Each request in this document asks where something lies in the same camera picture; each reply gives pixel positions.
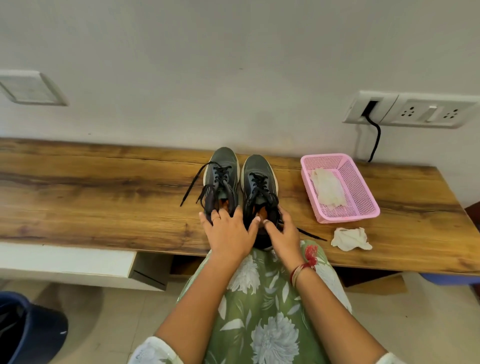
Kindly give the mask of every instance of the forearm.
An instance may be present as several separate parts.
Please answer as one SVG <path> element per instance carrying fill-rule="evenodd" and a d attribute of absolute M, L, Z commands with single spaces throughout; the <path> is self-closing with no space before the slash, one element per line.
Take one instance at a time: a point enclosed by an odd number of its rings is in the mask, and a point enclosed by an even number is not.
<path fill-rule="evenodd" d="M 228 282 L 238 265 L 211 256 L 174 310 L 158 328 L 185 364 L 200 363 Z"/>
<path fill-rule="evenodd" d="M 312 269 L 300 273 L 296 288 L 333 364 L 374 364 L 387 352 Z"/>

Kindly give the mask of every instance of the wall switch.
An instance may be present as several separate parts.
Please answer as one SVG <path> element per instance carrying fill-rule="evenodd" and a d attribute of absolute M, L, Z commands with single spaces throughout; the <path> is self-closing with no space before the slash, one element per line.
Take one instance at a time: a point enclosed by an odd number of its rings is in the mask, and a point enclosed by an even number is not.
<path fill-rule="evenodd" d="M 344 122 L 369 125 L 368 121 L 362 116 L 362 113 L 370 101 L 377 101 L 377 104 L 370 113 L 370 119 L 376 123 L 380 123 L 395 103 L 397 97 L 398 93 L 359 91 L 347 111 Z"/>
<path fill-rule="evenodd" d="M 0 71 L 0 89 L 17 104 L 67 105 L 56 85 L 38 71 Z"/>
<path fill-rule="evenodd" d="M 479 105 L 479 96 L 401 93 L 381 125 L 458 128 Z"/>

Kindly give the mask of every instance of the black shoelace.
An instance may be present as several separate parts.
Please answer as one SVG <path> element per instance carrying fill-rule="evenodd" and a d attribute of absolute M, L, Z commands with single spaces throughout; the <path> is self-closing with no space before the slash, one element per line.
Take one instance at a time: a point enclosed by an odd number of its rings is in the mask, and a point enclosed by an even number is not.
<path fill-rule="evenodd" d="M 190 191 L 192 190 L 193 185 L 195 184 L 195 182 L 197 181 L 198 177 L 200 176 L 200 173 L 202 173 L 202 171 L 204 170 L 204 168 L 205 168 L 206 166 L 208 166 L 209 164 L 216 164 L 216 165 L 217 165 L 217 167 L 216 167 L 216 176 L 215 176 L 215 179 L 214 179 L 214 183 L 215 183 L 215 182 L 220 182 L 222 185 L 225 186 L 225 188 L 231 190 L 230 185 L 227 183 L 228 169 L 231 168 L 231 166 L 222 167 L 222 166 L 220 166 L 217 162 L 215 162 L 215 161 L 210 161 L 210 162 L 205 163 L 203 166 L 200 167 L 200 169 L 198 170 L 197 174 L 196 174 L 195 177 L 193 178 L 192 183 L 190 183 L 190 186 L 188 187 L 188 190 L 187 190 L 187 192 L 185 193 L 185 196 L 183 197 L 180 206 L 182 206 L 183 203 L 185 202 L 185 200 L 187 199 L 188 194 L 189 194 Z M 202 188 L 202 191 L 200 192 L 200 195 L 199 195 L 198 198 L 197 198 L 197 202 L 196 202 L 196 203 L 198 203 L 198 201 L 200 201 L 200 204 L 202 205 L 202 207 L 203 207 L 204 209 L 205 209 L 205 206 L 204 206 L 204 204 L 203 204 L 203 197 L 207 194 L 207 191 L 208 191 L 209 189 L 212 189 L 212 192 L 214 192 L 214 191 L 215 191 L 215 185 L 214 185 L 213 183 L 211 183 L 211 184 L 206 184 L 206 185 Z M 216 210 L 219 209 L 218 201 L 217 201 L 217 200 L 216 200 L 215 209 L 216 209 Z"/>
<path fill-rule="evenodd" d="M 252 191 L 252 197 L 247 201 L 247 206 L 249 207 L 250 211 L 250 206 L 255 203 L 255 199 L 258 196 L 258 194 L 262 194 L 266 199 L 267 203 L 259 205 L 260 208 L 264 206 L 268 206 L 270 209 L 272 208 L 277 208 L 278 206 L 278 197 L 276 194 L 273 192 L 270 192 L 270 190 L 267 187 L 267 181 L 266 181 L 266 176 L 263 176 L 261 174 L 256 174 L 256 173 L 250 173 L 251 176 L 253 176 L 253 191 Z M 283 225 L 283 220 L 280 218 L 278 220 L 278 223 Z M 305 234 L 311 238 L 318 239 L 318 240 L 323 240 L 324 242 L 327 241 L 327 239 L 323 239 L 317 235 L 310 234 L 309 232 L 297 228 L 299 232 L 302 234 Z"/>

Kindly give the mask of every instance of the folded cloth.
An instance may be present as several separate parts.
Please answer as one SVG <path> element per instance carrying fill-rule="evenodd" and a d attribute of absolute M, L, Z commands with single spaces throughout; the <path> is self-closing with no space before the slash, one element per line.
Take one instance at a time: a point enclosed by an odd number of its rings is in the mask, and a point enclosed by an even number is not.
<path fill-rule="evenodd" d="M 364 228 L 338 228 L 335 230 L 332 246 L 338 246 L 344 252 L 348 252 L 356 247 L 364 250 L 371 250 L 373 248 L 367 241 L 367 234 L 365 234 Z"/>

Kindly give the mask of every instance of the person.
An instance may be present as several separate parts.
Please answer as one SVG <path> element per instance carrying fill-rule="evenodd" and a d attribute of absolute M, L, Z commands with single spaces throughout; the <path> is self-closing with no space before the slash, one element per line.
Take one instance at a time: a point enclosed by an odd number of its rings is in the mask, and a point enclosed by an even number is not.
<path fill-rule="evenodd" d="M 247 231 L 240 207 L 233 217 L 213 211 L 212 223 L 200 213 L 211 251 L 129 364 L 402 363 L 352 316 L 321 248 L 301 242 L 290 214 L 278 208 L 282 232 L 260 217 Z M 272 251 L 252 248 L 260 224 Z M 315 252 L 315 269 L 296 271 L 306 251 Z"/>

